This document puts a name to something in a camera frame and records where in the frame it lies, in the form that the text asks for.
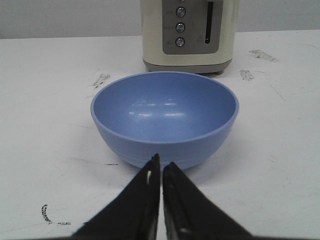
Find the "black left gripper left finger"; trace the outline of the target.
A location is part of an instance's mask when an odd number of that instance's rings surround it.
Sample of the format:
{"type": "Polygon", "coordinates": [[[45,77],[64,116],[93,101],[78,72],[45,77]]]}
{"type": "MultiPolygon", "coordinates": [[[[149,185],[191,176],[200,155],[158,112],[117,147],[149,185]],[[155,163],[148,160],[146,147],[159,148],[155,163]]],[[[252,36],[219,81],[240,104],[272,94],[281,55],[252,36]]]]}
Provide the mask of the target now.
{"type": "Polygon", "coordinates": [[[155,240],[160,206],[160,156],[155,154],[122,192],[72,240],[155,240]]]}

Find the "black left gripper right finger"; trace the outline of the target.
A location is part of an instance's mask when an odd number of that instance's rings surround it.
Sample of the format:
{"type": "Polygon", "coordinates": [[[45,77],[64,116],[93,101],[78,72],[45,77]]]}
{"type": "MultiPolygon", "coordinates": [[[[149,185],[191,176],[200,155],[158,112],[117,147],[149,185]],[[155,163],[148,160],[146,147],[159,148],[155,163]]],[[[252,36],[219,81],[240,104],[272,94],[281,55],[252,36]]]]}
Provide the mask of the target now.
{"type": "Polygon", "coordinates": [[[253,237],[213,204],[173,162],[163,169],[162,187],[169,240],[249,240],[253,237]]]}

